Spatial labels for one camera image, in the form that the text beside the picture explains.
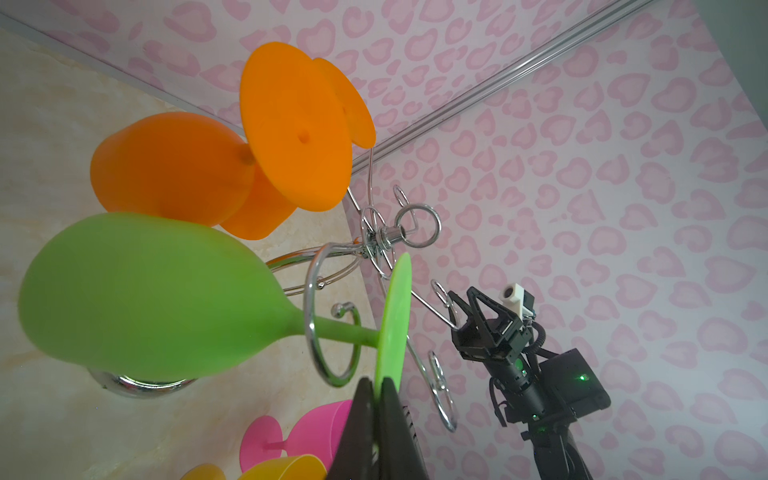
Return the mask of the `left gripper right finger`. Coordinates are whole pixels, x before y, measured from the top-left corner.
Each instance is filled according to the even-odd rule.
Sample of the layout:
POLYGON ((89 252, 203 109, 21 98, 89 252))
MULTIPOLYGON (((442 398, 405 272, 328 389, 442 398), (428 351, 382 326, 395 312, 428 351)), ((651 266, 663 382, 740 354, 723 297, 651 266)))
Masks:
POLYGON ((380 479, 429 479, 409 425, 394 382, 386 377, 379 398, 380 479))

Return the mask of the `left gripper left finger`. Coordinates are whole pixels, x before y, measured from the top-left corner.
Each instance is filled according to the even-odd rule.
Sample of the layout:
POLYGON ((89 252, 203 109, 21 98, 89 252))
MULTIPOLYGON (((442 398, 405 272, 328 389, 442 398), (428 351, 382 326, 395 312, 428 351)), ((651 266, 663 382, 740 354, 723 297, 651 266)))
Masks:
POLYGON ((327 480, 372 479, 374 395, 368 378, 359 380, 327 480))

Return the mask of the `yellow plastic wine glass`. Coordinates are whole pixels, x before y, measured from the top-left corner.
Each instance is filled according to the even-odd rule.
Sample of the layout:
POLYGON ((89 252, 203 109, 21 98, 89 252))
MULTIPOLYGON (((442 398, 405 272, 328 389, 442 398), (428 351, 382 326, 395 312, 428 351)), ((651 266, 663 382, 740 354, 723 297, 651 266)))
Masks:
MULTIPOLYGON (((282 457, 259 463, 243 473, 240 480, 323 480, 327 469, 313 455, 282 457)), ((225 480, 223 470, 213 464, 202 464, 185 473, 182 480, 225 480)))

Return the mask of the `pink plastic wine glass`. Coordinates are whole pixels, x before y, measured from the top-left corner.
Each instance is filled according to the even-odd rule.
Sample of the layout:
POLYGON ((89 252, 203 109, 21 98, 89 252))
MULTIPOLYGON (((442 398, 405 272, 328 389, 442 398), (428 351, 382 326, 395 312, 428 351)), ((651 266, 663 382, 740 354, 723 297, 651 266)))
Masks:
POLYGON ((345 428, 351 400, 316 407, 304 414, 287 435, 279 421, 269 415, 256 418, 246 429, 239 450, 240 468, 250 468, 288 456, 313 455, 329 469, 345 428))

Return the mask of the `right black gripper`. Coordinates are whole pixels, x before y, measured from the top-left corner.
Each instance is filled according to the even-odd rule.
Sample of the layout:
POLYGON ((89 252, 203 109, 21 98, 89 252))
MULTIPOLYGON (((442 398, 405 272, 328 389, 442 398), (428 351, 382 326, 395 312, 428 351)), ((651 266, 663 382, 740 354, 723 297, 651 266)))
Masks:
POLYGON ((465 360, 486 362, 519 357, 533 338, 523 321, 476 287, 467 290, 467 300, 448 292, 453 345, 465 360), (465 316, 459 321, 458 313, 465 316))

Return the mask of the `orange wine glass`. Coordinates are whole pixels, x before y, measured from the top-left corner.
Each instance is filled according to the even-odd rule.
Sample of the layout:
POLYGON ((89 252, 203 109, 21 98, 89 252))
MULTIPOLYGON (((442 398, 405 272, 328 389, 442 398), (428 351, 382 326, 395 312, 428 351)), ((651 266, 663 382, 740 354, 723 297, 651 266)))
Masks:
MULTIPOLYGON (((280 42, 258 47, 247 61, 251 58, 313 60, 342 105, 352 148, 359 143, 353 128, 359 95, 333 63, 280 42)), ((254 170, 243 122, 242 132, 236 133, 203 115, 170 112, 146 117, 103 140, 92 156, 90 182, 110 212, 221 226, 245 202, 254 170)))
POLYGON ((342 105, 316 63, 249 59, 240 107, 254 180, 222 228, 260 240, 297 209, 335 208, 350 182, 352 139, 342 105))

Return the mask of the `green plastic wine glass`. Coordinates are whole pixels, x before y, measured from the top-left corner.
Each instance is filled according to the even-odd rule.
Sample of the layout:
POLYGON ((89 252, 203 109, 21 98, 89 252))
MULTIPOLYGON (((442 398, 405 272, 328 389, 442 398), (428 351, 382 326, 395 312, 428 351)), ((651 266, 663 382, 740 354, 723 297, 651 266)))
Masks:
POLYGON ((290 336, 303 337, 331 386, 322 340, 372 347, 374 385, 399 383, 410 316, 411 262, 392 275, 379 330, 318 316, 311 296, 293 304, 246 245, 196 223, 134 213, 81 220, 51 239, 21 283, 18 317, 47 355, 136 380, 215 375, 290 336))

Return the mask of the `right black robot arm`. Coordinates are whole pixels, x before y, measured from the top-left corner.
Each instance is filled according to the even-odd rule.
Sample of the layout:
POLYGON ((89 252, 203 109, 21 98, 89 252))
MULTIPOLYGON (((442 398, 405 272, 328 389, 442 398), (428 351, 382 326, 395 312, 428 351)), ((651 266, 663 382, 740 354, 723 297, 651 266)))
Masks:
POLYGON ((461 357, 482 364, 490 375, 489 395, 502 426, 523 423, 543 479, 589 479, 592 474, 570 432, 580 418, 611 404, 609 394, 577 349, 545 348, 546 330, 537 321, 535 298, 519 284, 498 300, 475 287, 464 296, 451 291, 449 314, 466 319, 452 333, 461 357))

